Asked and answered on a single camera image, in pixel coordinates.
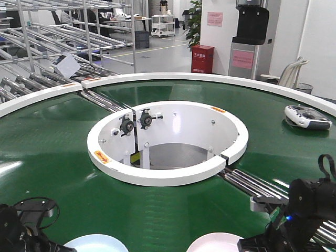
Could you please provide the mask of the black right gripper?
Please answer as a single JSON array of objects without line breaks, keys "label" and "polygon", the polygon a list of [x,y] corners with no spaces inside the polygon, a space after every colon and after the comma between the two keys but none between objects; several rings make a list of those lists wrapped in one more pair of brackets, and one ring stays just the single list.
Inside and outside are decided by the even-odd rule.
[{"label": "black right gripper", "polygon": [[335,182],[294,180],[288,199],[254,197],[271,217],[264,233],[240,239],[239,251],[324,251],[334,244],[311,242],[324,221],[335,221]]}]

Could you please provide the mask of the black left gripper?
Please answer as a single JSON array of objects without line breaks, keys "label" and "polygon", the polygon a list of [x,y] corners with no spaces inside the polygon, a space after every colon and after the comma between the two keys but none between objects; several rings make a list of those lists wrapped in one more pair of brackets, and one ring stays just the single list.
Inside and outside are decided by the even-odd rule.
[{"label": "black left gripper", "polygon": [[76,251],[51,241],[41,226],[57,203],[47,197],[31,197],[10,206],[1,205],[1,251]]}]

